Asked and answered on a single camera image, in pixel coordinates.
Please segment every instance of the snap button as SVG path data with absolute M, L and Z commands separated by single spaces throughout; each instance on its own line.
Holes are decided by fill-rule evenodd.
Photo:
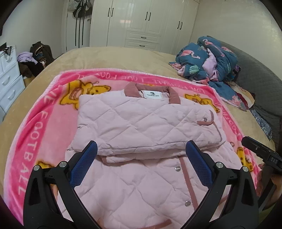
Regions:
M 188 207 L 188 206 L 190 206 L 190 205 L 191 205 L 191 201 L 186 201 L 186 202 L 185 202 L 185 206 L 186 206 L 186 207 Z
M 176 170 L 177 172 L 179 172 L 179 171 L 181 170 L 181 167 L 180 167 L 180 166 L 176 166 L 176 167 L 175 167 L 175 170 Z

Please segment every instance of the clothing label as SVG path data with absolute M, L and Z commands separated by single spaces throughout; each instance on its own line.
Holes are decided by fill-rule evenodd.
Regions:
M 143 91 L 144 98 L 146 99 L 162 99 L 162 93 L 160 91 Z

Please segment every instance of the white wall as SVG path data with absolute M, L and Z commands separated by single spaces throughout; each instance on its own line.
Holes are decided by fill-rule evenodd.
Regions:
M 243 50 L 282 79 L 282 32 L 259 0 L 201 0 L 190 42 L 205 35 Z
M 64 0 L 23 0 L 6 21 L 0 45 L 16 45 L 19 54 L 41 41 L 57 58 L 62 54 L 63 5 Z

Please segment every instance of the crumpled duvet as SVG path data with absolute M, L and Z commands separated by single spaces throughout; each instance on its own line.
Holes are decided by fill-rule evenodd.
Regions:
M 205 85 L 209 85 L 225 102 L 242 110 L 246 107 L 225 81 L 234 79 L 233 70 L 237 56 L 220 41 L 212 37 L 200 37 L 197 44 L 190 43 L 169 63 L 178 70 L 178 75 Z
M 162 99 L 145 99 L 142 90 L 160 91 Z M 96 141 L 99 156 L 75 191 L 107 229 L 180 228 L 188 220 L 207 192 L 185 155 L 189 140 L 214 161 L 241 167 L 214 109 L 179 98 L 171 87 L 131 82 L 122 91 L 81 95 L 79 103 L 65 159 Z M 58 205 L 71 219 L 60 196 Z

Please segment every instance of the beige bedspread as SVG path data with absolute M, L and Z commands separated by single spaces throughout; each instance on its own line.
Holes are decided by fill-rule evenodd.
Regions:
M 56 59 L 16 99 L 0 125 L 0 194 L 3 195 L 6 159 L 16 131 L 34 102 L 61 71 L 118 68 L 183 79 L 177 75 L 176 70 L 168 65 L 169 61 L 174 60 L 175 56 L 166 53 L 120 47 L 75 49 Z M 227 106 L 245 135 L 274 149 L 273 142 L 267 139 L 250 111 L 244 112 Z

